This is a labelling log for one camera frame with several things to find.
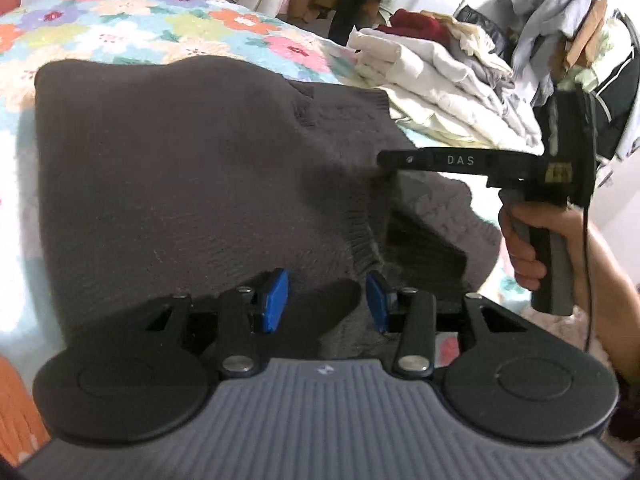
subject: gripper handle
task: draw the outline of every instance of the gripper handle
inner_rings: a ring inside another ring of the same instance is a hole
[[[522,202],[520,190],[503,189],[500,200],[504,205]],[[536,250],[536,258],[545,264],[546,276],[540,288],[532,293],[531,306],[546,314],[570,316],[574,312],[574,268],[566,247],[566,239],[549,229],[530,227],[515,218],[513,226],[520,238]]]

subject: bed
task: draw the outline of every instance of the bed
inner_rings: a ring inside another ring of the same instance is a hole
[[[42,0],[0,18],[0,354],[27,385],[63,347],[38,238],[37,70],[68,58],[162,64],[197,55],[243,59],[297,80],[365,85],[351,50],[223,0]],[[439,145],[403,131],[417,146]],[[497,190],[483,177],[464,180],[476,213],[497,224]],[[519,310],[529,295],[511,275],[503,251],[481,292]]]

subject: red clothing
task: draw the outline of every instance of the red clothing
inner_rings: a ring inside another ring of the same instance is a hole
[[[449,30],[435,18],[424,16],[419,12],[398,9],[389,22],[391,27],[379,25],[378,30],[396,36],[437,41],[449,48]]]

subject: fingers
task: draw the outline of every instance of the fingers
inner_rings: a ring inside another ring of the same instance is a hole
[[[515,270],[516,274],[519,274],[524,278],[541,280],[546,276],[546,267],[541,262],[530,262],[512,256],[511,264],[513,265],[513,270]]]
[[[525,224],[550,229],[565,238],[579,235],[582,227],[580,212],[548,203],[521,202],[513,204],[510,212],[514,218]]]
[[[531,244],[522,240],[513,227],[513,220],[511,219],[509,210],[503,207],[498,215],[498,222],[504,236],[504,241],[507,245],[507,250],[511,259],[513,257],[521,260],[527,260],[533,262],[536,259],[536,251]]]
[[[515,275],[515,279],[518,285],[520,285],[522,288],[530,290],[531,292],[536,292],[540,288],[540,280],[527,278],[526,276],[521,276],[519,274]]]

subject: gray knit sweater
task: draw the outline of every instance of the gray knit sweater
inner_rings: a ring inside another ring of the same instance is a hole
[[[416,208],[415,179],[409,201],[376,167],[379,150],[411,147],[381,91],[224,57],[64,60],[36,76],[36,130],[44,258],[66,336],[149,298],[218,294],[286,267],[269,352],[317,356],[346,323],[324,353],[357,354],[372,329],[343,319],[357,306],[366,319],[368,270],[391,266],[451,296],[481,285],[497,257],[499,234],[462,183],[425,174]]]

